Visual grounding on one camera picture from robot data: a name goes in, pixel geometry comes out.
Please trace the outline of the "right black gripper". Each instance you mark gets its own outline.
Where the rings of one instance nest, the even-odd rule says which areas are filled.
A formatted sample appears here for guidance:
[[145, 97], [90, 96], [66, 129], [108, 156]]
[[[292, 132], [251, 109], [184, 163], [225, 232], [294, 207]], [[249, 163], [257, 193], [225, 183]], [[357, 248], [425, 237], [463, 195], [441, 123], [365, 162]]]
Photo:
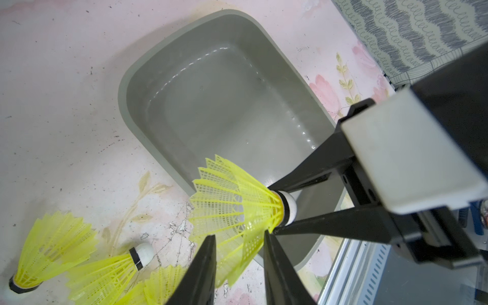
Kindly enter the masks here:
[[274, 234], [390, 244], [417, 263], [451, 269], [483, 264], [453, 213], [487, 198], [487, 47], [386, 102], [353, 104], [334, 132], [269, 189], [292, 193], [319, 184], [354, 158], [380, 206], [295, 221]]

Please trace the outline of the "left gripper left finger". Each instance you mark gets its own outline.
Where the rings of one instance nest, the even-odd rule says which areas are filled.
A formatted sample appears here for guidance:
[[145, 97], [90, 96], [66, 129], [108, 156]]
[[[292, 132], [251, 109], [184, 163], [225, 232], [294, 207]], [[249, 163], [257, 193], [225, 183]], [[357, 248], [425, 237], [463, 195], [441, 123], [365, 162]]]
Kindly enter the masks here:
[[166, 304], [214, 304], [216, 248], [216, 237], [208, 235]]

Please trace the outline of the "grey plastic storage box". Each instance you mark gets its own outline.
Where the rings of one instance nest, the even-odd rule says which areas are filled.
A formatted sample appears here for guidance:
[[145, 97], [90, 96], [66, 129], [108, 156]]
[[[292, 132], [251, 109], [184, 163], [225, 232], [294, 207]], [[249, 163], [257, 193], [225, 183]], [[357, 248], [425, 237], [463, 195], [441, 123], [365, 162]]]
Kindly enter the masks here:
[[270, 35], [238, 10], [211, 13], [152, 47], [122, 77], [118, 102], [187, 194], [217, 155], [270, 186], [336, 127]]

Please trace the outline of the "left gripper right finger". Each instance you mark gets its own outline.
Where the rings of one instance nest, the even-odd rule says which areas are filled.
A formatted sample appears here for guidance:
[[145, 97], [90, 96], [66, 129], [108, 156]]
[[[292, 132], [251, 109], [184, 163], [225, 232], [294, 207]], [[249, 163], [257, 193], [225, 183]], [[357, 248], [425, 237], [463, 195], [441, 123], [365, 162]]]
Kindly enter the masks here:
[[316, 304], [279, 241], [268, 230], [264, 232], [263, 249], [267, 304]]

